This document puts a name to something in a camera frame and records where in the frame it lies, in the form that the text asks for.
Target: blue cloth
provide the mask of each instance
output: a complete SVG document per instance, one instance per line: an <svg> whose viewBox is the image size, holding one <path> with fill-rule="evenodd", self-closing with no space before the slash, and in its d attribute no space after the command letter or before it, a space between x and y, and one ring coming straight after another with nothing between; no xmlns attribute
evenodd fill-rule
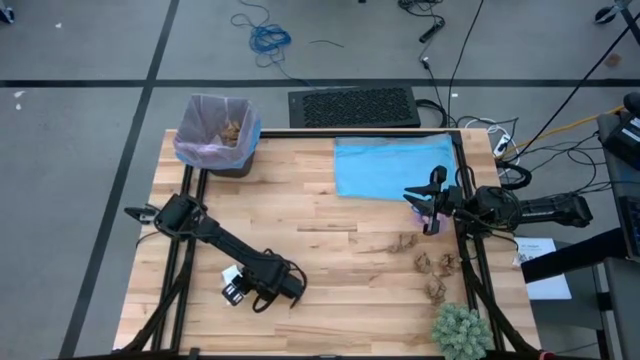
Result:
<svg viewBox="0 0 640 360"><path fill-rule="evenodd" d="M447 168L443 188L455 185L456 160L448 134L336 139L339 196L404 201L404 188L428 185L431 171L438 165Z"/></svg>

